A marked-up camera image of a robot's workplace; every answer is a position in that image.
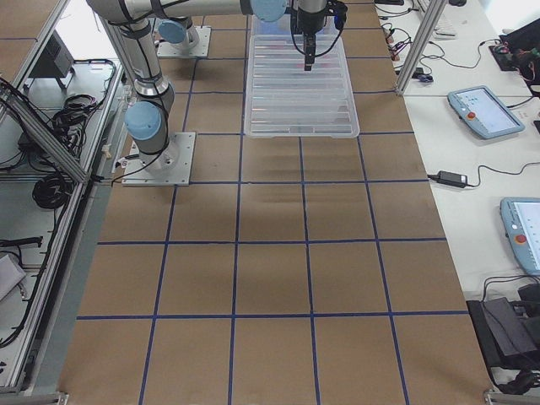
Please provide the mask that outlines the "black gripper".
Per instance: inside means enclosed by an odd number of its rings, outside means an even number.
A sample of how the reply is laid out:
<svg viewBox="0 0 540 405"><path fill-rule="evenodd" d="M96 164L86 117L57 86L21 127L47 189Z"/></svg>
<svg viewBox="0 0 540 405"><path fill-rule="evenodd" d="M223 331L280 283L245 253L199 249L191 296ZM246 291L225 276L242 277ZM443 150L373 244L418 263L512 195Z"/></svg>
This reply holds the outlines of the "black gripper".
<svg viewBox="0 0 540 405"><path fill-rule="evenodd" d="M293 35L302 35L305 71L310 71L316 59L316 33L324 25L325 0L293 1Z"/></svg>

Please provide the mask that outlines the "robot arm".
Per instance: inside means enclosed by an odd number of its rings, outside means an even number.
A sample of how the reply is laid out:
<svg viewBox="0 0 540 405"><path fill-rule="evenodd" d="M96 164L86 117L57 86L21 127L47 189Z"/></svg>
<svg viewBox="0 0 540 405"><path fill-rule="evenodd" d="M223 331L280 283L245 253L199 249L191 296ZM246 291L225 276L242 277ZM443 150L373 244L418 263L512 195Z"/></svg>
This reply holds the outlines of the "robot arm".
<svg viewBox="0 0 540 405"><path fill-rule="evenodd" d="M290 11L291 30L303 36L301 52L309 70L317 58L316 33L330 14L328 1L89 1L88 5L121 36L114 49L126 53L122 65L134 73L138 97L127 110L125 123L143 165L152 171L169 168L178 153L168 128L174 90L159 64L150 17L179 24L181 40L186 42L193 16L242 14L273 22Z"/></svg>
<svg viewBox="0 0 540 405"><path fill-rule="evenodd" d="M180 49L193 48L199 42L191 17L161 19L157 31L162 40Z"/></svg>

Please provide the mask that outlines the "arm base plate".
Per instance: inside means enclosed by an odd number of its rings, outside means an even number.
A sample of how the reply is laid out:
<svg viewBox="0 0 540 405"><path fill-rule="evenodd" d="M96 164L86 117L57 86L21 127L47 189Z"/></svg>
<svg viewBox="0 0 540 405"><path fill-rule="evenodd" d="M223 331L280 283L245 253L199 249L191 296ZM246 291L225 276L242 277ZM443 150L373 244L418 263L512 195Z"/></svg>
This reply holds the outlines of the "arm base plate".
<svg viewBox="0 0 540 405"><path fill-rule="evenodd" d="M154 161L154 157L140 154L132 141L130 152L137 158L125 165L121 178L123 186L188 186L191 179L194 132L175 132L170 135L168 148Z"/></svg>
<svg viewBox="0 0 540 405"><path fill-rule="evenodd" d="M157 55L166 58L206 58L208 56L211 28L195 26L189 29L174 21L163 21L158 28L161 39Z"/></svg>

